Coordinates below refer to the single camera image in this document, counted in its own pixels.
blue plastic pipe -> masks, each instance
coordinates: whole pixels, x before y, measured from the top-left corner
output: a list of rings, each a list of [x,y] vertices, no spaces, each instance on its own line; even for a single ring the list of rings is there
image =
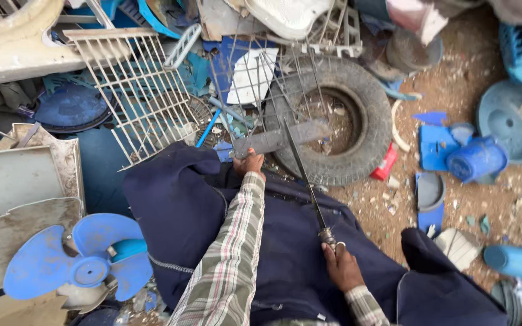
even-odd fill
[[[216,106],[218,108],[222,108],[223,107],[221,102],[219,100],[215,99],[214,97],[209,97],[209,103],[213,104],[214,106]],[[236,113],[231,108],[225,107],[225,112],[227,112],[228,114],[232,115],[233,118],[235,118],[235,120],[244,123],[247,127],[249,127],[249,129],[253,129],[255,127],[249,121],[245,121],[245,119],[240,114]]]
[[[213,119],[211,120],[211,122],[209,122],[209,125],[207,126],[207,129],[205,129],[205,132],[202,133],[201,138],[198,140],[198,143],[195,146],[196,148],[199,148],[205,142],[205,138],[207,138],[207,135],[209,134],[209,131],[211,131],[211,129],[213,129],[214,122],[219,117],[219,114],[221,114],[221,109],[220,108],[218,108],[217,112],[214,113]]]

brown soil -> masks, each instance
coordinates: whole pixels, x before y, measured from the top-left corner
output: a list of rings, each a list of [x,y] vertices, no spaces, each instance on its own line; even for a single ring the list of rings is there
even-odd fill
[[[498,21],[489,6],[452,19],[441,32],[441,37],[444,56],[439,65],[406,79],[400,89],[405,93],[420,92],[424,95],[422,100],[402,103],[396,114],[397,129],[412,146],[409,153],[399,152],[392,169],[392,175],[402,182],[401,188],[392,191],[385,182],[367,179],[344,187],[331,187],[328,192],[328,195],[348,204],[364,231],[370,233],[371,240],[401,264],[406,264],[406,261],[400,232],[416,225],[414,174],[422,171],[416,154],[420,122],[411,115],[441,110],[448,113],[447,123],[475,122],[475,108],[481,95],[490,85],[508,78],[499,50]],[[310,146],[316,151],[323,150],[316,144]],[[469,231],[483,246],[503,243],[503,235],[509,237],[511,244],[522,244],[522,205],[515,205],[522,199],[522,166],[508,167],[493,186],[463,185],[448,173],[440,174],[444,176],[447,187],[443,230],[456,227]],[[395,216],[388,211],[389,203],[382,198],[384,193],[400,199]],[[477,222],[488,215],[490,234],[483,234],[478,223],[469,226],[466,223],[468,215],[473,215]],[[489,269],[480,257],[464,273],[487,291],[503,277]]]

red plastic piece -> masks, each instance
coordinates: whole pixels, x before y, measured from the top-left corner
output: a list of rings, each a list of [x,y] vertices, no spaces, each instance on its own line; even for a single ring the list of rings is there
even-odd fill
[[[386,152],[386,155],[384,156],[384,160],[382,160],[382,163],[370,174],[371,177],[374,179],[378,179],[381,181],[386,180],[388,175],[390,175],[390,170],[392,170],[392,165],[394,165],[394,162],[396,161],[396,158],[398,157],[398,151],[396,149],[397,145],[394,143],[390,143],[390,147],[388,147],[388,151]]]

plastic fan blade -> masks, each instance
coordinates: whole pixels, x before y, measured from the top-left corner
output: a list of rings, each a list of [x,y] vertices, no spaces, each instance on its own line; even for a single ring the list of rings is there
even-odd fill
[[[66,255],[62,248],[63,232],[63,226],[53,225],[21,246],[5,272],[5,294],[13,299],[28,300],[68,282],[71,266],[81,257]]]
[[[112,213],[91,214],[81,219],[74,226],[72,236],[76,248],[84,257],[106,251],[121,240],[144,239],[136,221]]]
[[[116,300],[133,297],[152,277],[153,270],[148,252],[130,256],[110,266],[110,274],[118,280]]]

tire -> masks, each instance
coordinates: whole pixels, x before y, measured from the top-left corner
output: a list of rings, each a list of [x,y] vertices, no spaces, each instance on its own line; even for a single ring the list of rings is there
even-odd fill
[[[301,145],[298,146],[299,156],[309,182],[343,186],[369,176],[382,162],[392,137],[390,104],[378,81],[358,64],[330,56],[315,56],[314,59],[322,92],[328,90],[330,95],[344,103],[354,130],[351,143],[344,152],[323,155]],[[303,105],[303,93],[317,88],[311,58],[301,57],[299,63],[301,82],[297,77],[281,82],[293,108]],[[280,129],[283,117],[292,125],[293,114],[278,83],[273,83],[271,94],[273,100],[267,101],[265,107],[266,130]],[[282,167],[301,179],[290,148],[274,152],[274,156]]]

